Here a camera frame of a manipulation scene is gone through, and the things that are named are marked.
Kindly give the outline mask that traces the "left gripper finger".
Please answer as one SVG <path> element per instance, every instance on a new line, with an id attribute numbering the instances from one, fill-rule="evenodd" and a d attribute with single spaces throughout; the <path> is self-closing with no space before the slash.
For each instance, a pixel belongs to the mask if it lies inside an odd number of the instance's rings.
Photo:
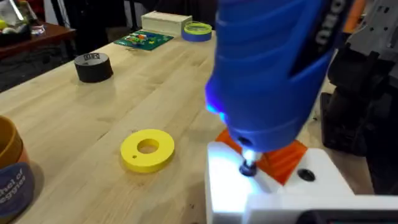
<path id="1" fill-rule="evenodd" d="M 309 210 L 337 209 L 354 192 L 328 154 L 294 141 L 267 152 L 255 174 L 239 170 L 242 149 L 222 131 L 208 144 L 205 193 L 208 223 L 295 223 Z"/>

